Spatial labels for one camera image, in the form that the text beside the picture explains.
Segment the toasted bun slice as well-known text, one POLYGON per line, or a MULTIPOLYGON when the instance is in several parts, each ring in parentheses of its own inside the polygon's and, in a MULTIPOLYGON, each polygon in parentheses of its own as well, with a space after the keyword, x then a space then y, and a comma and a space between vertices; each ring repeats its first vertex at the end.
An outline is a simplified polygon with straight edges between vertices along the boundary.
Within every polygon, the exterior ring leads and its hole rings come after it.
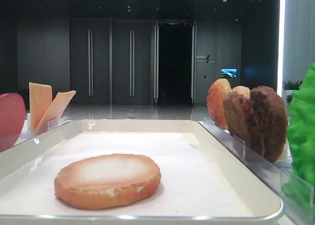
POLYGON ((110 154, 73 162, 54 180, 55 196, 79 209, 126 206, 151 197, 161 180, 159 166, 149 157, 110 154))

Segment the rear brown meat patty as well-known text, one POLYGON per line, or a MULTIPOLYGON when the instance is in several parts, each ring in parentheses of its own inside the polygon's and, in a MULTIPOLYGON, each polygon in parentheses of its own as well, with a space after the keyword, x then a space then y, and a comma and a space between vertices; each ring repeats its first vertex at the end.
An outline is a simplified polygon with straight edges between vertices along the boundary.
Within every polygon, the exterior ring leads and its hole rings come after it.
POLYGON ((230 134, 249 143, 248 121, 252 114, 250 100, 244 94, 232 91, 224 98, 223 108, 230 134))

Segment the brown meat patty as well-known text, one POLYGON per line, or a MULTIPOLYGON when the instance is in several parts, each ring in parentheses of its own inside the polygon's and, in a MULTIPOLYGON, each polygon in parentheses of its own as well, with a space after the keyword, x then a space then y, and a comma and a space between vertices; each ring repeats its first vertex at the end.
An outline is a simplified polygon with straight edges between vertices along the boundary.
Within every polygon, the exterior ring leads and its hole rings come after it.
POLYGON ((223 108, 230 134, 249 143, 248 121, 252 114, 250 100, 244 94, 232 91, 224 98, 223 108))
POLYGON ((251 104, 263 135, 264 158, 276 162, 284 151, 288 119, 284 100, 271 87, 251 90, 251 104))

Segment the leaning orange cheese slice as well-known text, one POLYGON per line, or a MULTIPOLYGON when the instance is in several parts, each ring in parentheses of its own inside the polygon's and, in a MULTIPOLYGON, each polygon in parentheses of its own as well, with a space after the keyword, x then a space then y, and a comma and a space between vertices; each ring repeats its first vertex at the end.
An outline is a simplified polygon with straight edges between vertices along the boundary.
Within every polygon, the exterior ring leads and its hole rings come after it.
POLYGON ((59 119, 75 94, 76 91, 58 92, 37 126, 59 119))

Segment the front brown meat patty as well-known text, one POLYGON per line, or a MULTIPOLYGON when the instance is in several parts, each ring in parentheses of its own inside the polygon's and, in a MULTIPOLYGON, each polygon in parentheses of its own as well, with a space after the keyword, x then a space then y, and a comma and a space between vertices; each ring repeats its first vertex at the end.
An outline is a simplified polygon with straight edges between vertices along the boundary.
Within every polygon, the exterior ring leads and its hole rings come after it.
POLYGON ((288 119, 284 100, 271 87, 251 90, 251 104, 263 135, 264 158, 276 162, 284 151, 288 119))

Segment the upright orange cheese slice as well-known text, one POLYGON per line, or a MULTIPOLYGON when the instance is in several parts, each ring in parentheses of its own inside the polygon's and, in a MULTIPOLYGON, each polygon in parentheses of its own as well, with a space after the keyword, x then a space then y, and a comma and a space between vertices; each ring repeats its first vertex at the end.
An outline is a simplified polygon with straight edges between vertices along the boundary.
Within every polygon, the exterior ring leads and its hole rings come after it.
POLYGON ((38 126, 46 110, 52 103, 52 87, 50 85, 29 83, 30 125, 31 129, 38 126))

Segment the red tomato slice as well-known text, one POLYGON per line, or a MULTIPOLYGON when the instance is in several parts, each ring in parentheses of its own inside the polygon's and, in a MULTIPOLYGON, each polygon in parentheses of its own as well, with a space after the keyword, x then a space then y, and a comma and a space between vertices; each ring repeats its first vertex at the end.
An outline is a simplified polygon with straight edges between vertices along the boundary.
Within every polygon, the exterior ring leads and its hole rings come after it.
POLYGON ((14 146, 25 120, 25 104, 17 93, 0 96, 0 151, 14 146))

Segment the green lettuce leaf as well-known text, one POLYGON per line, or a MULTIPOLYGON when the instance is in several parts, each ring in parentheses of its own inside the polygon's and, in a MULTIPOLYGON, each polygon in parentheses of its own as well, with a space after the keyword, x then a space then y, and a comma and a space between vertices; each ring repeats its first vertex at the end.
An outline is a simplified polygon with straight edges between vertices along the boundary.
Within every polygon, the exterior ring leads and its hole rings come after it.
POLYGON ((292 172, 315 186, 315 64, 311 64, 289 105, 287 139, 292 172))

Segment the clear acrylic lettuce holder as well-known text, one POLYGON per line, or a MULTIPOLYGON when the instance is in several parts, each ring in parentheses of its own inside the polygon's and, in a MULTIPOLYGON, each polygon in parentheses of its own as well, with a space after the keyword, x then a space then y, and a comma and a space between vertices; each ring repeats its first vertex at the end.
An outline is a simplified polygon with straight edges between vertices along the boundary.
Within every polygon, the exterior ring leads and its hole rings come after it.
POLYGON ((315 187, 287 167, 280 167, 280 181, 287 215, 298 225, 313 225, 315 187))

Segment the golden bun slice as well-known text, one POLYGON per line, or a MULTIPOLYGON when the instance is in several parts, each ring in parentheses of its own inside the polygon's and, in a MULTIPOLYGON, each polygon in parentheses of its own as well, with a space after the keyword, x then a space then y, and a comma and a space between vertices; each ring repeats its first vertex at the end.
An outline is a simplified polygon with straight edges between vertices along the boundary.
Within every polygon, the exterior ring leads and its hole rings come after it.
POLYGON ((207 108, 209 115, 216 125, 223 130, 228 129, 224 115, 223 99, 230 92, 231 86, 228 80, 220 78, 209 87, 207 95, 207 108))

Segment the clear acrylic bun holder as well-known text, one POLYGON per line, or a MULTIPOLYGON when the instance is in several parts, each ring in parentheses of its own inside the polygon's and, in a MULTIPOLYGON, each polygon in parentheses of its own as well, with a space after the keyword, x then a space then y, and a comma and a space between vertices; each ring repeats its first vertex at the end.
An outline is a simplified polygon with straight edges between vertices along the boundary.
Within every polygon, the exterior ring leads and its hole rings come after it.
POLYGON ((226 133, 229 134, 228 130, 224 130, 217 126, 215 122, 207 117, 204 117, 202 121, 199 121, 202 126, 204 126, 209 132, 219 134, 219 133, 226 133))

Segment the middle dark double door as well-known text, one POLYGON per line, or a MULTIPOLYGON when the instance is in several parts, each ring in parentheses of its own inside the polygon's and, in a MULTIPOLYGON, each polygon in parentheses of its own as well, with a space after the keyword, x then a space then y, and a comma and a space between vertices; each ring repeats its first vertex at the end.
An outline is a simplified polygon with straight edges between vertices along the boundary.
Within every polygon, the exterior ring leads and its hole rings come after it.
POLYGON ((113 22, 113 103, 151 103, 151 23, 113 22))

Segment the dark double door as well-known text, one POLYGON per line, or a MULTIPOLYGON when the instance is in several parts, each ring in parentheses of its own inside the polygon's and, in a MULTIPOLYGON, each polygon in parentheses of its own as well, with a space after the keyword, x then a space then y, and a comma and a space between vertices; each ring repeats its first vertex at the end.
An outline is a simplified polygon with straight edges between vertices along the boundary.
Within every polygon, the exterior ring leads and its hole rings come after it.
POLYGON ((72 19, 71 88, 74 104, 109 104, 109 21, 72 19))
POLYGON ((113 103, 151 103, 151 23, 113 22, 113 103))

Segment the white paper tray liner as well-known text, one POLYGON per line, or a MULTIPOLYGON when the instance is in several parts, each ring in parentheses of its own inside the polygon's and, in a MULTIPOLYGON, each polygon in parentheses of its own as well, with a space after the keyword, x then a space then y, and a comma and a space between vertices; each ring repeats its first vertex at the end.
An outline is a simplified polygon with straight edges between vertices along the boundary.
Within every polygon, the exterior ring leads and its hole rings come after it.
POLYGON ((79 216, 250 217, 249 208, 207 160, 191 133, 85 132, 64 140, 1 185, 1 214, 79 216), (74 161, 105 154, 140 154, 161 171, 157 192, 138 203, 105 210, 80 210, 56 199, 54 179, 74 161))

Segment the pale rear bun slice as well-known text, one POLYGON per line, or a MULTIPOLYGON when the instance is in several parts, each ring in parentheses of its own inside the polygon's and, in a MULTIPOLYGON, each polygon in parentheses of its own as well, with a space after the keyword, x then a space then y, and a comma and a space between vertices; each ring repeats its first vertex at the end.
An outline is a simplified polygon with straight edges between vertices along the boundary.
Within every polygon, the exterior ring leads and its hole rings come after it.
POLYGON ((236 86, 232 89, 232 91, 236 91, 237 93, 244 95, 247 99, 250 98, 251 91, 248 87, 236 86))

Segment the left dark double door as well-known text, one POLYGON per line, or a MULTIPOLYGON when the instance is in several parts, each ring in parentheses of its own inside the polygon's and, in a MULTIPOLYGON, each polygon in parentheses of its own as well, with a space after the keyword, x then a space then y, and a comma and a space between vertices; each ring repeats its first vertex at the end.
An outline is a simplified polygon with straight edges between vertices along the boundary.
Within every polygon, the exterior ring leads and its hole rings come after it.
POLYGON ((74 104, 109 104, 109 21, 72 19, 71 88, 74 104))

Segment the white rectangular tray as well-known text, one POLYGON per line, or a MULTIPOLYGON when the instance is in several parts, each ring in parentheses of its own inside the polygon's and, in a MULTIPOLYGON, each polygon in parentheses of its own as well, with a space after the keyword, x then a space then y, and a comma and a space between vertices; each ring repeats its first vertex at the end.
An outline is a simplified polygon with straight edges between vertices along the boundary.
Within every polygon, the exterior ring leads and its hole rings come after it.
POLYGON ((79 216, 0 214, 3 225, 275 225, 284 214, 282 199, 231 154, 199 122, 189 120, 76 120, 6 150, 0 155, 0 186, 11 174, 39 156, 78 134, 105 133, 191 133, 207 160, 228 181, 252 215, 209 216, 79 216))

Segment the potted flower plant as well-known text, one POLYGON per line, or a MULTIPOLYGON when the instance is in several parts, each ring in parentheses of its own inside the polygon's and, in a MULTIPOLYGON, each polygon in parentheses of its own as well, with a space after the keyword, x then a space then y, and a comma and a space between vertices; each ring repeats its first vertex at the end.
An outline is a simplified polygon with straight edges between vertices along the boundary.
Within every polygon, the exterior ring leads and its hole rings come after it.
POLYGON ((282 97, 284 98, 287 104, 291 103, 293 92, 299 90, 302 83, 303 83, 302 80, 297 81, 287 80, 283 82, 282 97))

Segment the clear acrylic patty holder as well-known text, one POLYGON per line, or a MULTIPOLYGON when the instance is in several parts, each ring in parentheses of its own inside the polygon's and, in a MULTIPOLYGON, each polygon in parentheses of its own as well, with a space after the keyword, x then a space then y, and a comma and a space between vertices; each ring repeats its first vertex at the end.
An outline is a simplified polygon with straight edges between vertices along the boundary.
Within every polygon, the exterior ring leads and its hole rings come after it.
POLYGON ((232 152, 239 156, 258 177, 277 191, 281 190, 281 170, 291 167, 292 158, 288 142, 284 145, 284 151, 276 162, 269 162, 252 149, 247 147, 242 140, 231 136, 227 130, 219 131, 219 139, 225 146, 231 147, 232 152))

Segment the left clear acrylic holder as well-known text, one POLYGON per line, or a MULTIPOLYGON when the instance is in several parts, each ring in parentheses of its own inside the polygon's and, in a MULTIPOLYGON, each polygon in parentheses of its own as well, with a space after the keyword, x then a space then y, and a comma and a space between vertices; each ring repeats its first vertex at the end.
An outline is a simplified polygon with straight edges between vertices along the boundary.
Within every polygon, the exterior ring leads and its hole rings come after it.
POLYGON ((36 138, 41 134, 44 134, 52 129, 55 129, 65 123, 69 122, 70 118, 68 116, 57 119, 51 120, 47 124, 39 126, 35 129, 23 131, 18 135, 14 136, 6 136, 0 139, 0 151, 3 152, 7 149, 10 149, 22 142, 30 140, 32 138, 36 138))

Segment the small wall display screen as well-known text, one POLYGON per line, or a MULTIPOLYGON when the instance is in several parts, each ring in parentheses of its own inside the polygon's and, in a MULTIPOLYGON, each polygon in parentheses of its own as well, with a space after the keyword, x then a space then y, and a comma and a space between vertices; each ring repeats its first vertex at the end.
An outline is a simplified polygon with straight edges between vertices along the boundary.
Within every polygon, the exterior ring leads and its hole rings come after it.
POLYGON ((220 77, 225 79, 235 79, 237 78, 236 68, 222 68, 220 71, 220 77))

